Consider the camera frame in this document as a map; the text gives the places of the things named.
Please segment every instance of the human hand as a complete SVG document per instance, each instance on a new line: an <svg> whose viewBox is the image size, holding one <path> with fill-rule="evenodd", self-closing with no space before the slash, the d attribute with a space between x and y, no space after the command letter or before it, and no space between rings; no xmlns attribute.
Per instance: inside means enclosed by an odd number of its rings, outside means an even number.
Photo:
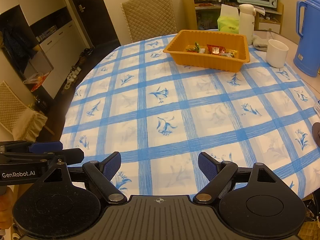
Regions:
<svg viewBox="0 0 320 240"><path fill-rule="evenodd" d="M7 187L4 195L0 196L0 228L9 229L12 226L13 192Z"/></svg>

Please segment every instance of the mug handle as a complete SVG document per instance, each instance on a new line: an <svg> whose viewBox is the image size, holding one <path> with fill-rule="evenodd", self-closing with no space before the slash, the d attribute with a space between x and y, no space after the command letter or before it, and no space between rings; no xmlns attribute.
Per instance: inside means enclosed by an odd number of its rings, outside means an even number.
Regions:
<svg viewBox="0 0 320 240"><path fill-rule="evenodd" d="M300 38L303 38L303 34L299 31L299 29L300 29L300 10L301 10L301 7L305 7L307 9L307 4L304 1L298 1L297 2L296 32L300 36Z"/></svg>

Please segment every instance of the orange basket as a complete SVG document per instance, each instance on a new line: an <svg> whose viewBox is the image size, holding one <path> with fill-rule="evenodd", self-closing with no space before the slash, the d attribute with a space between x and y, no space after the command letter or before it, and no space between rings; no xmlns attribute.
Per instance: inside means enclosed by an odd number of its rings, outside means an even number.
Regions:
<svg viewBox="0 0 320 240"><path fill-rule="evenodd" d="M195 42L198 42L200 46L211 44L237 50L239 58L186 52L186 47L194 45ZM233 33L182 30L163 52L170 53L178 65L215 68L231 72L239 72L243 63L250 62L246 36Z"/></svg>

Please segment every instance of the checkered tablecloth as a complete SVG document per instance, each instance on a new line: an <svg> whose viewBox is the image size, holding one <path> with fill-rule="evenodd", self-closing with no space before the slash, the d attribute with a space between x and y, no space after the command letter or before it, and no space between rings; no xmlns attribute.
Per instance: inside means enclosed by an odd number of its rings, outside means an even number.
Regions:
<svg viewBox="0 0 320 240"><path fill-rule="evenodd" d="M119 151L112 182L127 196L197 193L208 183L201 151L239 167L265 163L301 198L319 188L316 98L292 68L271 67L254 48L239 73L176 65L163 53L173 37L121 46L86 76L64 148L81 148L84 162Z"/></svg>

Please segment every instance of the metal screw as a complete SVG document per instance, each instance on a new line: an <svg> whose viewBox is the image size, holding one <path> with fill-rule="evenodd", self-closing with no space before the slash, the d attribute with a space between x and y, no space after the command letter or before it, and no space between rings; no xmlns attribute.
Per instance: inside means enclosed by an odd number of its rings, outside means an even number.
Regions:
<svg viewBox="0 0 320 240"><path fill-rule="evenodd" d="M196 196L196 199L199 201L209 201L211 199L211 196L206 193L201 193Z"/></svg>
<svg viewBox="0 0 320 240"><path fill-rule="evenodd" d="M114 193L114 194L109 195L108 199L111 200L111 201L118 202L118 201L123 200L124 196L119 194L119 193Z"/></svg>

